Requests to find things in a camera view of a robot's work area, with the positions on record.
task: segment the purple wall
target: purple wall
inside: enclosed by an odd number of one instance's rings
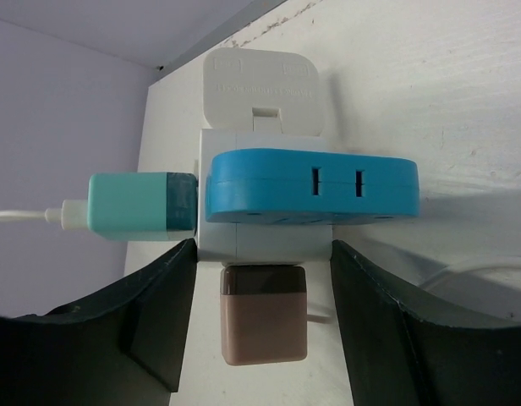
[[[0,210],[84,199],[134,171],[155,72],[0,21]],[[0,315],[41,314],[123,275],[125,244],[44,222],[0,223]]]

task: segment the white cable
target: white cable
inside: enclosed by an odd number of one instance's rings
[[[307,315],[307,320],[310,323],[318,323],[318,324],[332,324],[336,321],[335,317],[330,317],[329,315]]]
[[[19,222],[22,220],[44,219],[44,211],[2,210],[0,222]]]
[[[432,277],[423,281],[419,287],[431,291],[437,285],[455,277],[473,272],[496,272],[498,269],[516,269],[521,271],[521,256],[492,256],[465,261],[457,265],[447,266]]]
[[[24,220],[46,220],[59,222],[64,230],[88,228],[87,200],[64,200],[61,209],[45,211],[2,210],[0,222],[19,222]]]

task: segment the mint green charger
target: mint green charger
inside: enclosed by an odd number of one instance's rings
[[[120,241],[193,237],[197,180],[191,173],[98,173],[88,193],[88,228]]]

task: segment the blue device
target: blue device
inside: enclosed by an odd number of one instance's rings
[[[246,149],[211,163],[206,220],[251,224],[365,224],[419,214],[407,159]]]

